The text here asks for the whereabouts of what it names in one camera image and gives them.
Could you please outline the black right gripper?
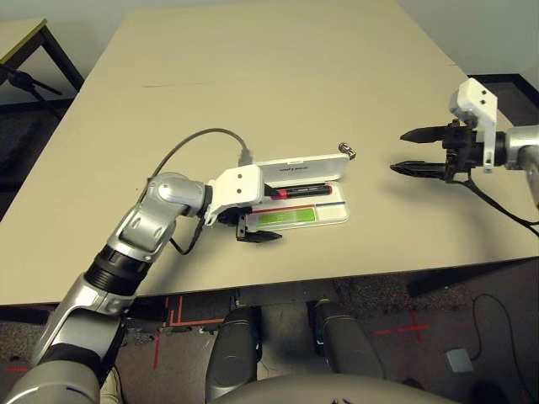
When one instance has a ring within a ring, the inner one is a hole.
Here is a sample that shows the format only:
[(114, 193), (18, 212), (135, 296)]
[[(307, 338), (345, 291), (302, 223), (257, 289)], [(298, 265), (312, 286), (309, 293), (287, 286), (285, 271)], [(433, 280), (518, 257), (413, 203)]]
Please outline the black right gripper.
[(446, 150), (446, 162), (394, 163), (390, 168), (395, 173), (413, 178), (444, 179), (447, 183), (455, 183), (457, 174), (469, 174), (473, 168), (483, 165), (483, 143), (477, 142), (477, 132), (470, 125), (461, 125), (459, 120), (453, 120), (444, 126), (413, 129), (399, 139), (418, 144), (442, 141), (442, 147)]

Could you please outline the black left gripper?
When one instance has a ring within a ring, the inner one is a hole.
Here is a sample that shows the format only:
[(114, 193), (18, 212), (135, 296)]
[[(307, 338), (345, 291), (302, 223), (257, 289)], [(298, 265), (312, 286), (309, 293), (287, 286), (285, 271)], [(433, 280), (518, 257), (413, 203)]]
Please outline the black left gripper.
[[(278, 199), (279, 192), (272, 188), (265, 188), (264, 195), (271, 199)], [(263, 243), (279, 240), (281, 234), (272, 231), (250, 231), (248, 229), (247, 215), (252, 213), (252, 208), (231, 207), (224, 210), (217, 217), (217, 221), (227, 226), (236, 226), (236, 239), (239, 242)]]

